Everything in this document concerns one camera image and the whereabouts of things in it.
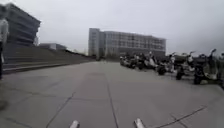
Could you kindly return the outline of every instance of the motorcycle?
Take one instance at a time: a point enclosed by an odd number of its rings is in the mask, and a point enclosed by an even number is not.
[[[136,55],[136,67],[138,67],[139,70],[142,70],[144,68],[144,58],[141,55]]]
[[[120,65],[134,69],[136,66],[135,59],[131,56],[121,56]]]
[[[215,52],[216,49],[213,49],[208,57],[204,56],[203,64],[197,64],[195,66],[194,84],[198,85],[201,84],[202,80],[207,80],[211,83],[218,84],[224,90],[223,79],[221,77],[223,67],[218,67],[218,64],[222,62],[213,56]]]
[[[157,66],[157,72],[159,75],[164,75],[166,72],[174,73],[174,65],[175,65],[175,52],[169,55],[169,61],[166,62],[159,62]]]
[[[186,55],[186,60],[183,64],[181,64],[177,70],[176,79],[181,80],[182,76],[193,76],[194,75],[194,60],[192,57],[192,53],[195,51],[191,51],[189,54]]]
[[[146,69],[156,70],[158,65],[156,64],[155,56],[150,55],[148,59],[145,59],[144,60],[144,65],[145,65]]]

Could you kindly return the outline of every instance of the stairs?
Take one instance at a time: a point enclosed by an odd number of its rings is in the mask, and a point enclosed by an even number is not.
[[[80,54],[19,44],[7,44],[3,55],[4,74],[93,61]]]

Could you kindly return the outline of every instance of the sky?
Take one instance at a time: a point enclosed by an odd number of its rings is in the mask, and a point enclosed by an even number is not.
[[[89,28],[166,39],[167,53],[224,52],[224,0],[0,0],[41,20],[39,42],[88,50]]]

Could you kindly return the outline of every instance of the road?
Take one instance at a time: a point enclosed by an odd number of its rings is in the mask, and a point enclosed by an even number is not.
[[[5,75],[0,128],[223,128],[224,92],[118,63],[91,62]]]

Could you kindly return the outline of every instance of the pavement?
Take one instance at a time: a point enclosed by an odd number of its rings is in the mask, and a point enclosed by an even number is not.
[[[118,63],[91,62],[5,75],[0,128],[223,128],[224,92]]]

